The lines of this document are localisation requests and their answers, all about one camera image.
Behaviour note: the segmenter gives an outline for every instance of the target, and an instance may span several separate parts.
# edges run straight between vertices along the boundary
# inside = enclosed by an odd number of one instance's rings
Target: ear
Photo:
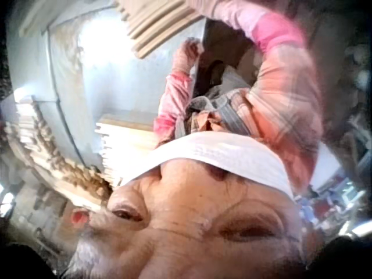
[[[77,227],[89,222],[89,211],[84,208],[74,209],[71,214],[71,223]]]

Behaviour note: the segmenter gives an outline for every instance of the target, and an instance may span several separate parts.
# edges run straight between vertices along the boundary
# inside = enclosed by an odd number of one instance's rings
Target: person's left arm
[[[192,98],[191,68],[202,53],[201,43],[197,39],[187,39],[174,56],[171,74],[167,77],[158,117],[154,121],[153,131],[159,141],[173,137],[176,120],[184,117],[185,110]]]

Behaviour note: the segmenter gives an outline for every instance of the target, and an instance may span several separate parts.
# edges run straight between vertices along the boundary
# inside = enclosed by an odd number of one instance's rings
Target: person
[[[186,0],[263,52],[252,88],[192,98],[200,43],[174,57],[159,146],[90,215],[65,278],[299,278],[301,220],[322,135],[316,69],[300,29],[244,0]]]

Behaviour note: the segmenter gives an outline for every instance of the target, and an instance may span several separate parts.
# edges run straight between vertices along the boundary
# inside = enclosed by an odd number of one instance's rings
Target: stack of wood
[[[102,138],[103,177],[113,188],[120,185],[130,166],[154,150],[158,140],[151,126],[103,116],[96,132]]]
[[[135,40],[133,51],[142,59],[166,40],[202,16],[183,0],[116,0],[128,36]]]
[[[38,105],[31,97],[23,98],[17,105],[19,122],[7,123],[5,132],[15,155],[33,167],[42,177],[50,174],[52,187],[66,193],[82,193],[99,203],[108,199],[110,188],[96,167],[86,168],[64,158],[55,145],[51,129],[43,119]]]

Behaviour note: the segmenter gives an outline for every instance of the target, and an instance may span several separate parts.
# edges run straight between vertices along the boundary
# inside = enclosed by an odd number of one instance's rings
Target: plaid shirt
[[[323,132],[320,93],[307,50],[295,40],[274,39],[277,43],[265,53],[256,84],[227,95],[252,137],[281,158],[294,192],[300,193],[309,185],[317,162]],[[191,79],[185,74],[168,76],[154,124],[160,143],[174,139],[176,119],[186,117],[190,85]],[[229,131],[217,112],[193,113],[185,123],[191,133]]]

